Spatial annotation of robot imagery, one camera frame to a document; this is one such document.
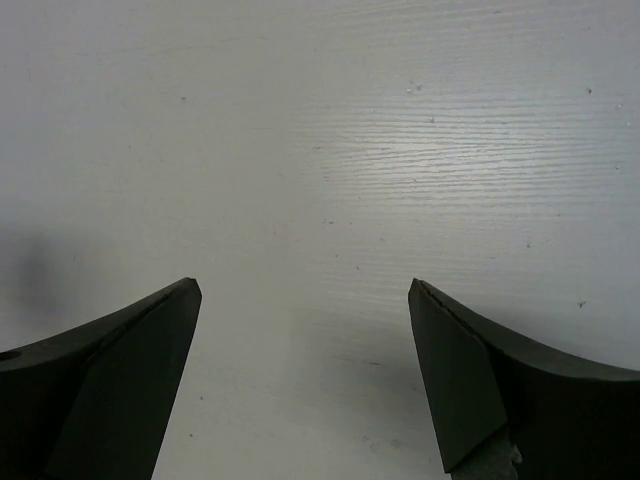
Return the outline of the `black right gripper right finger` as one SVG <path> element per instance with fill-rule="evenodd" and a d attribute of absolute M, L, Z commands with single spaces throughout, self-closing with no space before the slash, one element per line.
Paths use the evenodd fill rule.
<path fill-rule="evenodd" d="M 454 479 L 635 479 L 639 374 L 489 320 L 422 280 L 411 327 Z"/>

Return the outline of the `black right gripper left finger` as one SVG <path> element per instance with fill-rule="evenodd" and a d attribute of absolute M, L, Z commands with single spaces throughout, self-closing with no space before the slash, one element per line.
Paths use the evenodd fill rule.
<path fill-rule="evenodd" d="M 4 479 L 152 477 L 202 294 L 181 279 L 1 355 Z"/>

